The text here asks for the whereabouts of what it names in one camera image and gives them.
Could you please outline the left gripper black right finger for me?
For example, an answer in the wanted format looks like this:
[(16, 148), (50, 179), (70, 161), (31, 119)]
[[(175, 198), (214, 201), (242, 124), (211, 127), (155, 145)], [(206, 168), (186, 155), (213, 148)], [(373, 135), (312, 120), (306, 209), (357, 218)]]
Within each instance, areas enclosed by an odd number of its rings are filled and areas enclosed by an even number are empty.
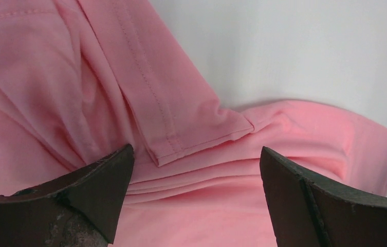
[(344, 185), (267, 147), (260, 171), (278, 246), (387, 246), (387, 197)]

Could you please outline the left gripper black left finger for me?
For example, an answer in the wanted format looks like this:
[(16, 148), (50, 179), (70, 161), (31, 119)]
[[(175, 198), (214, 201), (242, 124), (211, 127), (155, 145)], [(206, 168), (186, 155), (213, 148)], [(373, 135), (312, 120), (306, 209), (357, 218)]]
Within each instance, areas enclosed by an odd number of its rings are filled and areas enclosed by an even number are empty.
[(43, 184), (0, 195), (0, 246), (108, 246), (133, 172), (126, 145)]

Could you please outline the pink t-shirt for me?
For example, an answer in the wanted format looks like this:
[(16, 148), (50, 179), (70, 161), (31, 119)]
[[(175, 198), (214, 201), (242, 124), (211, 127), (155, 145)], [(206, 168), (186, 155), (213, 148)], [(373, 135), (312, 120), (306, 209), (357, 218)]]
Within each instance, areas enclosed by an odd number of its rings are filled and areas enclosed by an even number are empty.
[(134, 147), (115, 246), (276, 246), (264, 146), (387, 194), (387, 128), (219, 99), (148, 1), (0, 1), (0, 195)]

